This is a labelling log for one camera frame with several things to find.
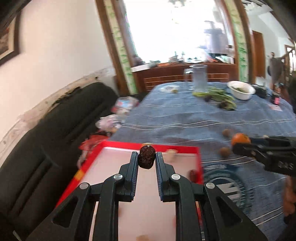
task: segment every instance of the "picture frame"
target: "picture frame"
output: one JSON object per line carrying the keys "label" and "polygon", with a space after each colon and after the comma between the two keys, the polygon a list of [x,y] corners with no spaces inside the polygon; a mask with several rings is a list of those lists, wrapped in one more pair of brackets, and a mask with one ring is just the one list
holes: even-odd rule
{"label": "picture frame", "polygon": [[0,38],[0,66],[20,53],[19,28],[20,13],[11,21]]}

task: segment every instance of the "screw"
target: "screw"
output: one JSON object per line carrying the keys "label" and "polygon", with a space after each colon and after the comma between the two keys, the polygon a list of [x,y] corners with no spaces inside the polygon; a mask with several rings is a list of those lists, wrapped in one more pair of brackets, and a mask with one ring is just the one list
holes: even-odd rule
{"label": "screw", "polygon": [[207,183],[205,185],[208,189],[213,189],[215,187],[215,184],[214,183]]}
{"label": "screw", "polygon": [[115,174],[115,175],[113,176],[113,178],[114,178],[115,180],[120,180],[122,177],[123,177],[123,176],[122,176],[121,174]]}
{"label": "screw", "polygon": [[179,180],[181,177],[180,177],[179,174],[173,174],[173,175],[171,176],[171,178],[174,179],[174,180]]}
{"label": "screw", "polygon": [[88,186],[89,186],[88,183],[81,183],[81,184],[79,185],[80,189],[86,189],[86,188],[88,188]]}

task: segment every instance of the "wooden door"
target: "wooden door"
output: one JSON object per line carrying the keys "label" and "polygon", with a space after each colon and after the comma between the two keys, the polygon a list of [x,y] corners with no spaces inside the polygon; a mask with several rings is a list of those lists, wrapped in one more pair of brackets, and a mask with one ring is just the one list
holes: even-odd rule
{"label": "wooden door", "polygon": [[265,78],[266,65],[265,65],[265,48],[262,33],[253,31],[255,42],[255,73],[258,77]]}

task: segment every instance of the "blue tablecloth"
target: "blue tablecloth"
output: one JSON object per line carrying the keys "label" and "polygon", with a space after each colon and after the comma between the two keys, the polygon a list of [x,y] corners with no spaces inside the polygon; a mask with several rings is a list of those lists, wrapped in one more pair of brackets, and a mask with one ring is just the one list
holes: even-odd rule
{"label": "blue tablecloth", "polygon": [[[111,140],[151,142],[166,145],[198,146],[205,180],[216,183],[264,232],[275,240],[284,230],[282,192],[285,176],[263,170],[254,159],[232,154],[222,159],[221,147],[230,147],[222,136],[225,128],[251,137],[296,136],[292,106],[281,99],[282,111],[272,110],[268,99],[253,95],[249,101],[236,100],[237,110],[219,109],[215,101],[206,103],[192,96],[184,83],[178,93],[163,93],[156,86],[135,108]],[[209,83],[226,89],[224,83]]]}

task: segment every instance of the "black device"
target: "black device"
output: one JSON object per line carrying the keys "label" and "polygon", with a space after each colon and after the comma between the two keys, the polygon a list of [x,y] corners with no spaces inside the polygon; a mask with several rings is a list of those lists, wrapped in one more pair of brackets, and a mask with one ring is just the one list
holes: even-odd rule
{"label": "black device", "polygon": [[[237,143],[232,151],[254,157],[270,172],[296,177],[296,137],[250,138],[251,143]],[[296,240],[296,213],[284,218],[288,225],[277,241]]]}
{"label": "black device", "polygon": [[[267,241],[265,235],[213,183],[199,185],[176,174],[156,153],[156,174],[161,201],[176,204],[176,241]],[[99,201],[94,241],[118,240],[118,202],[135,196],[138,153],[103,183],[80,184],[27,238],[27,241],[87,241],[95,203]],[[201,210],[202,225],[196,208]]]}
{"label": "black device", "polygon": [[267,97],[267,89],[263,85],[252,84],[251,86],[255,89],[255,94],[258,95],[260,98],[265,99]]}

